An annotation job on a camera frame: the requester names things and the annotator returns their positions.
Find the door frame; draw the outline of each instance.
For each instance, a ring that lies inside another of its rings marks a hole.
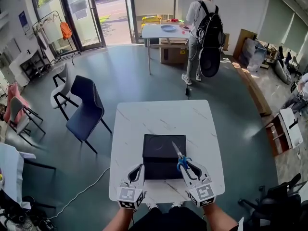
[[[59,1],[60,1],[60,6],[61,6],[61,8],[62,8],[63,15],[64,15],[64,20],[68,23],[69,27],[72,28],[72,25],[71,25],[70,22],[67,20],[67,16],[65,15],[65,11],[64,11],[64,9],[63,9],[62,0],[59,0]],[[36,0],[32,0],[32,4],[33,4],[33,8],[34,8],[34,12],[35,12],[35,15],[36,15],[36,17],[37,17],[37,20],[38,20],[38,21],[41,21],[41,17],[40,17],[39,14],[38,14],[37,1],[36,1]],[[74,44],[76,50],[71,50],[71,51],[68,51],[68,52],[65,52],[65,53],[60,53],[60,54],[58,54],[57,51],[56,51],[56,49],[53,47],[53,45],[52,45],[52,44],[49,45],[49,48],[50,48],[50,50],[51,50],[51,52],[52,52],[54,58],[58,58],[58,57],[61,58],[61,57],[64,57],[64,56],[66,56],[66,55],[72,54],[72,53],[74,53],[74,52],[76,52],[76,51],[80,51],[80,48],[79,48],[79,46],[77,45],[77,41],[76,41],[76,39],[75,39],[75,35],[74,35],[74,34],[72,35],[71,40],[73,41],[73,44]]]
[[[135,0],[129,0],[129,2],[130,2],[130,5],[131,5],[131,12],[132,12],[132,17],[133,17],[133,21],[132,22],[130,21],[129,14],[128,14],[128,0],[125,0],[130,38],[131,38],[131,42],[132,43],[139,44],[137,22],[136,22],[136,12],[135,12]],[[131,32],[131,24],[132,24],[132,26],[134,28],[134,35]]]
[[[105,43],[105,40],[104,40],[104,37],[103,37],[102,28],[101,28],[101,25],[100,25],[100,20],[99,20],[97,9],[96,9],[95,0],[88,0],[88,2],[89,2],[89,6],[91,6],[89,9],[90,9],[90,12],[91,12],[91,16],[92,16],[92,19],[93,19],[94,26],[96,27],[95,30],[96,30],[96,33],[98,34],[98,37],[100,37],[100,39],[99,39],[99,43],[86,45],[86,46],[82,46],[80,37],[79,37],[78,32],[77,32],[76,27],[75,27],[73,15],[71,14],[71,11],[70,11],[70,8],[69,8],[68,0],[60,0],[60,1],[63,5],[65,20],[71,26],[72,33],[73,33],[73,35],[75,36],[75,39],[76,39],[76,45],[77,45],[77,47],[80,51],[87,51],[87,50],[101,48],[101,47],[106,46],[106,43]]]

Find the gray floor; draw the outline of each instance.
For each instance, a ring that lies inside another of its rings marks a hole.
[[[180,76],[183,70],[159,63],[157,50],[152,51],[152,75],[148,74],[147,49],[142,46],[116,46],[83,54],[75,60],[77,74],[91,78],[98,89],[105,107],[104,120],[114,127],[116,106],[119,102],[185,100],[185,84]],[[57,167],[56,172],[25,165],[23,194],[37,201],[56,205],[57,210],[46,210],[53,216],[70,199],[94,183],[105,168],[110,166],[112,136],[98,124],[89,137],[97,149],[96,156],[85,144],[66,129],[60,110],[50,105],[50,93],[54,89],[55,72],[30,83],[23,96],[43,118],[43,136],[32,124],[32,140],[40,148],[34,148],[8,129],[7,143],[18,150],[31,152],[37,162]],[[278,183],[275,160],[257,112],[247,88],[233,66],[224,59],[216,76],[193,82],[191,99],[209,101],[225,177],[226,191],[217,203],[228,214],[239,220],[246,211],[237,200],[253,201],[259,197],[259,185],[267,187]],[[68,116],[75,107],[65,108]],[[119,209],[109,200],[109,172],[87,192],[79,196],[54,223],[58,230],[102,230]],[[186,203],[200,216],[200,209]],[[162,205],[167,211],[170,205]],[[138,220],[147,212],[145,205],[134,215]]]
[[[284,84],[272,68],[268,70],[261,68],[252,76],[262,90],[273,114],[276,114],[291,95],[290,85]],[[302,175],[301,182],[308,180],[308,115],[307,112],[304,112],[303,116],[299,116],[299,113],[297,113],[295,117],[298,117],[299,129],[304,140],[300,145],[301,159],[296,155],[298,153],[297,148],[275,157],[279,183],[291,180],[297,173]]]

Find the white sneaker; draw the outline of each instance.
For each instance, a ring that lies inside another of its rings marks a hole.
[[[187,78],[186,74],[182,74],[182,80],[185,81],[186,85],[191,85],[192,81]]]
[[[152,210],[153,208],[158,208],[158,205],[154,203],[146,203],[146,206],[148,206],[149,210]]]
[[[184,203],[183,201],[181,201],[181,202],[174,202],[172,204],[171,208],[173,208],[173,207],[181,207],[183,205],[183,203]]]
[[[201,75],[196,74],[196,81],[201,81]]]

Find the scissors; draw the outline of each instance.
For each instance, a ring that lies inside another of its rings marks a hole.
[[[181,165],[185,169],[188,169],[187,160],[192,161],[192,159],[190,157],[183,156],[183,154],[180,152],[179,148],[177,147],[177,145],[173,141],[172,141],[172,145],[173,145],[173,148],[175,149],[175,151],[176,151],[176,153],[178,154],[178,157],[179,157],[179,162],[178,162],[178,165],[177,165],[178,171],[181,172],[181,170],[180,170]]]

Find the person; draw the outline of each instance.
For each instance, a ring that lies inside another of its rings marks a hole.
[[[206,222],[183,202],[173,203],[168,213],[162,214],[156,204],[147,204],[150,211],[137,221],[130,231],[206,231]],[[236,231],[238,223],[217,204],[203,207],[212,231]],[[103,231],[127,231],[134,210],[121,208]]]
[[[291,96],[283,104],[281,109],[286,109],[289,106],[292,106],[293,114],[301,111],[308,101],[308,73],[304,74],[298,82],[297,88],[294,89]]]
[[[214,13],[216,9],[216,5],[212,0],[201,0],[205,3],[207,10],[209,13]],[[190,29],[190,37],[189,37],[189,51],[188,51],[188,64],[186,74],[182,74],[182,79],[185,81],[187,85],[191,85],[191,70],[193,68],[193,62],[198,58],[198,54],[200,49],[198,48],[198,39],[197,39],[197,29],[206,16],[204,9],[200,2],[195,1],[190,4],[186,20],[188,24],[191,24]],[[197,72],[196,72],[196,80],[201,81],[201,71],[200,65],[198,64]]]

